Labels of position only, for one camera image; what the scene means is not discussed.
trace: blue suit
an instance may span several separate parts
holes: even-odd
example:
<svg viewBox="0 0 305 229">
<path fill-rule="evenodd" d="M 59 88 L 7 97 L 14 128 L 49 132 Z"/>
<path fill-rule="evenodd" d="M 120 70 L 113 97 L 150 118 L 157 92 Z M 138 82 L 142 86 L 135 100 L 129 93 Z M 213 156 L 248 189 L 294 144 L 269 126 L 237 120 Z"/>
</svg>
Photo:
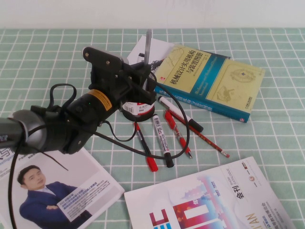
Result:
<svg viewBox="0 0 305 229">
<path fill-rule="evenodd" d="M 92 216 L 88 211 L 84 211 L 75 220 L 70 222 L 59 208 L 47 209 L 47 206 L 56 206 L 58 202 L 74 191 L 76 187 L 60 182 L 54 182 L 46 185 L 46 187 L 55 195 L 29 190 L 27 199 L 19 209 L 22 217 L 36 223 L 42 229 L 76 229 Z"/>
</svg>

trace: tape roll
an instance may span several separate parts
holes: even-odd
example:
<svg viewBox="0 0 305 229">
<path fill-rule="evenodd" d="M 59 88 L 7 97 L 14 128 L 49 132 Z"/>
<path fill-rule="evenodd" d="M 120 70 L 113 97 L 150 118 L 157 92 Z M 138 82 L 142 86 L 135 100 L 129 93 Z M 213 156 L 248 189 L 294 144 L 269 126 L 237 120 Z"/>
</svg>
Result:
<svg viewBox="0 0 305 229">
<path fill-rule="evenodd" d="M 137 122 L 143 122 L 150 119 L 154 114 L 154 104 L 142 104 L 142 103 L 130 103 L 126 102 L 122 106 L 123 115 L 130 121 L 137 120 Z"/>
</svg>

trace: white wall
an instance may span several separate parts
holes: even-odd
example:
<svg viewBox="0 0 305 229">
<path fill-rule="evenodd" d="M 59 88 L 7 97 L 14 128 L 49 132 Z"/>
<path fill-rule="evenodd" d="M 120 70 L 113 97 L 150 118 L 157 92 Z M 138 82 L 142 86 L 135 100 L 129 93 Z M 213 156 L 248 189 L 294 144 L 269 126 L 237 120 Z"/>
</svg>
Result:
<svg viewBox="0 0 305 229">
<path fill-rule="evenodd" d="M 0 0 L 0 28 L 303 27 L 304 9 L 305 0 Z"/>
</svg>

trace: black cable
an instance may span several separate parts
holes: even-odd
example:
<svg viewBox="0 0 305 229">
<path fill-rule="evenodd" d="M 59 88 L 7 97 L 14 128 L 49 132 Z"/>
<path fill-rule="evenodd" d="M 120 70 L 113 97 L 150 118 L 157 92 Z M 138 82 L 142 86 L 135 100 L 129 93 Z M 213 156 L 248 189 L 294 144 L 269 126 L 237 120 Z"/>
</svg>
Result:
<svg viewBox="0 0 305 229">
<path fill-rule="evenodd" d="M 112 135 L 115 137 L 116 140 L 118 140 L 118 141 L 120 141 L 120 142 L 129 142 L 130 140 L 133 139 L 133 137 L 134 137 L 135 134 L 137 133 L 137 127 L 136 127 L 136 126 L 137 126 L 137 121 L 135 120 L 134 122 L 135 122 L 135 125 L 134 125 L 133 134 L 132 134 L 132 136 L 131 136 L 130 138 L 128 138 L 128 139 L 126 139 L 126 140 L 121 140 L 121 139 L 118 139 L 118 138 L 117 138 L 117 136 L 114 134 L 114 131 L 113 131 L 113 128 L 112 128 L 110 122 L 108 122 L 107 120 L 105 120 L 103 123 L 108 124 L 108 126 L 109 126 L 109 128 L 110 128 L 110 131 L 111 131 Z"/>
<path fill-rule="evenodd" d="M 15 171 L 15 165 L 17 161 L 17 157 L 19 154 L 19 151 L 22 147 L 23 139 L 19 142 L 17 149 L 15 151 L 13 160 L 10 165 L 10 178 L 9 178 L 9 211 L 10 211 L 10 220 L 11 224 L 13 226 L 13 229 L 17 229 L 16 222 L 15 222 L 15 217 L 14 217 L 14 211 L 13 211 L 13 201 L 12 201 L 12 186 L 13 186 L 13 177 L 14 177 L 14 171 Z"/>
<path fill-rule="evenodd" d="M 169 91 L 167 90 L 162 84 L 158 83 L 157 82 L 157 77 L 156 75 L 151 72 L 151 75 L 154 77 L 154 80 L 151 79 L 150 77 L 148 77 L 148 80 L 154 82 L 158 87 L 160 87 L 161 89 L 163 89 L 166 93 L 168 93 L 168 95 L 175 101 L 175 103 L 178 105 L 182 115 L 183 115 L 183 118 L 184 118 L 184 122 L 185 122 L 185 126 L 186 126 L 186 144 L 184 146 L 184 148 L 182 149 L 182 151 L 180 153 L 178 153 L 177 155 L 175 156 L 172 156 L 172 159 L 174 158 L 177 158 L 179 156 L 181 156 L 187 149 L 188 145 L 189 145 L 189 142 L 190 142 L 190 127 L 189 127 L 189 123 L 187 121 L 187 117 L 186 117 L 186 114 L 181 106 L 181 104 L 179 103 L 179 101 L 175 98 L 175 96 Z"/>
<path fill-rule="evenodd" d="M 45 155 L 45 156 L 47 156 L 47 157 L 49 157 L 49 158 L 51 158 L 53 161 L 55 161 L 58 165 L 60 165 L 61 167 L 63 167 L 65 170 L 67 170 L 68 171 L 68 169 L 65 167 L 65 166 L 63 166 L 61 163 L 59 163 L 55 158 L 53 158 L 52 156 L 50 156 L 50 155 L 48 155 L 48 154 L 46 154 L 46 153 L 44 153 L 44 152 L 42 152 L 42 151 L 40 151 L 39 149 L 37 149 L 36 147 L 32 147 L 32 146 L 29 146 L 28 144 L 26 144 L 26 147 L 29 147 L 29 148 L 32 148 L 32 149 L 35 149 L 38 153 L 42 153 L 43 155 Z"/>
<path fill-rule="evenodd" d="M 182 149 L 182 151 L 181 151 L 180 153 L 178 153 L 178 154 L 176 154 L 176 155 L 174 155 L 174 156 L 171 156 L 171 159 L 175 159 L 175 158 L 178 158 L 179 156 L 181 156 L 181 155 L 185 152 L 185 150 L 187 149 L 187 147 L 188 147 L 188 144 L 189 144 L 189 141 L 190 141 L 190 128 L 189 128 L 189 124 L 188 124 L 188 122 L 187 122 L 186 114 L 185 114 L 185 112 L 184 112 L 182 106 L 181 106 L 180 103 L 178 102 L 178 100 L 177 100 L 177 99 L 174 97 L 174 95 L 173 95 L 172 93 L 170 93 L 162 84 L 160 84 L 160 83 L 157 82 L 157 78 L 156 78 L 156 76 L 155 76 L 154 73 L 151 72 L 151 75 L 154 77 L 154 80 L 151 79 L 151 78 L 149 78 L 149 77 L 148 77 L 148 80 L 153 81 L 157 86 L 159 86 L 159 87 L 160 87 L 161 89 L 163 89 L 166 93 L 168 93 L 168 95 L 169 95 L 169 96 L 176 102 L 176 104 L 178 105 L 178 107 L 179 107 L 179 109 L 181 110 L 181 113 L 182 113 L 182 115 L 183 115 L 183 118 L 184 118 L 184 120 L 185 120 L 185 126 L 186 126 L 186 132 L 187 132 L 187 133 L 186 133 L 186 144 L 185 144 L 185 147 Z M 51 109 L 51 108 L 53 107 L 53 105 L 54 105 L 53 90 L 54 90 L 57 86 L 71 86 L 71 87 L 73 87 L 73 90 L 74 90 L 74 91 L 73 91 L 72 97 L 71 97 L 67 102 L 65 102 L 64 105 L 62 106 L 61 112 L 64 112 L 64 111 L 65 111 L 65 108 L 75 99 L 75 97 L 76 97 L 76 88 L 75 88 L 73 85 L 67 84 L 67 83 L 60 83 L 60 84 L 54 85 L 54 86 L 51 88 L 51 89 L 52 89 L 52 93 L 50 94 L 50 104 L 49 104 L 49 106 L 48 106 L 48 109 Z M 109 127 L 110 127 L 110 129 L 111 129 L 111 132 L 112 132 L 113 136 L 114 136 L 117 140 L 119 140 L 119 141 L 128 141 L 128 140 L 131 140 L 131 139 L 134 137 L 135 133 L 136 133 L 136 127 L 135 127 L 135 131 L 134 131 L 134 133 L 133 133 L 133 135 L 132 135 L 132 137 L 131 137 L 130 139 L 127 139 L 127 140 L 120 140 L 120 139 L 118 139 L 118 138 L 115 136 L 115 134 L 114 134 L 114 132 L 113 132 L 113 129 L 112 129 L 112 127 L 111 127 L 111 125 L 110 125 L 109 122 L 108 122 L 108 124 L 109 124 Z M 29 131 L 29 132 L 28 132 L 28 136 L 32 135 L 33 133 L 35 133 L 36 131 L 38 131 L 38 130 L 40 130 L 40 129 L 46 128 L 48 125 L 62 125 L 62 123 L 50 123 L 50 124 L 47 124 L 47 125 L 38 126 L 38 127 L 34 128 L 34 129 L 32 129 L 31 131 Z M 120 142 L 118 142 L 118 141 L 115 141 L 115 140 L 113 140 L 112 138 L 107 137 L 107 136 L 105 136 L 105 135 L 103 135 L 103 134 L 101 134 L 101 133 L 94 132 L 94 131 L 90 131 L 90 130 L 87 130 L 87 129 L 83 128 L 83 127 L 77 126 L 77 125 L 71 125 L 71 124 L 66 124 L 66 125 L 71 126 L 71 127 L 75 128 L 75 129 L 78 129 L 78 130 L 85 131 L 85 132 L 90 133 L 90 134 L 92 134 L 92 135 L 97 135 L 97 136 L 99 136 L 99 137 L 101 137 L 101 138 L 103 138 L 103 139 L 105 139 L 105 140 L 108 140 L 108 141 L 110 141 L 110 142 L 112 142 L 112 143 L 114 143 L 114 144 L 116 144 L 116 145 L 118 145 L 118 146 L 121 146 L 122 148 L 125 148 L 125 149 L 127 149 L 127 150 L 130 150 L 130 151 L 135 152 L 135 153 L 137 153 L 137 154 L 140 154 L 140 155 L 143 155 L 143 156 L 149 156 L 149 157 L 152 157 L 152 158 L 155 158 L 155 159 L 162 159 L 162 160 L 165 160 L 165 159 L 166 159 L 166 158 L 163 157 L 163 156 L 147 155 L 145 152 L 142 152 L 142 151 L 133 149 L 133 148 L 131 148 L 131 147 L 129 147 L 129 146 L 126 146 L 126 145 L 124 145 L 124 144 L 122 144 L 122 143 L 120 143 Z M 15 165 L 16 165 L 17 157 L 18 157 L 19 151 L 20 151 L 20 149 L 21 149 L 21 147 L 22 147 L 22 144 L 23 144 L 23 139 L 22 139 L 22 140 L 19 142 L 19 144 L 18 144 L 18 147 L 17 147 L 17 149 L 16 149 L 16 151 L 15 151 L 15 154 L 14 154 L 14 157 L 13 157 L 13 160 L 12 160 L 12 163 L 11 163 L 11 166 L 10 166 L 10 177 L 9 177 L 8 196 L 9 196 L 10 220 L 11 220 L 13 229 L 17 229 L 17 226 L 16 226 L 16 222 L 15 222 L 15 218 L 14 218 L 13 204 L 12 204 L 12 182 L 13 182 L 14 170 L 15 170 Z M 38 149 L 36 149 L 36 150 L 37 150 L 38 152 L 43 153 L 44 155 L 46 155 L 46 156 L 52 158 L 51 156 L 45 154 L 44 152 L 41 152 L 41 151 L 38 150 Z"/>
</svg>

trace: screw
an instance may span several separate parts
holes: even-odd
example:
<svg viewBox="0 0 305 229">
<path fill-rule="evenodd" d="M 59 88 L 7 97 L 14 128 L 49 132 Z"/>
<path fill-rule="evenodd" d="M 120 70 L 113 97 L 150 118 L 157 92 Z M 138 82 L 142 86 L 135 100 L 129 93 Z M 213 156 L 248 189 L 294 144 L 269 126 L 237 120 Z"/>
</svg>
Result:
<svg viewBox="0 0 305 229">
<path fill-rule="evenodd" d="M 76 112 L 81 113 L 82 112 L 82 107 L 81 106 L 77 106 L 75 110 L 76 110 Z"/>
</svg>

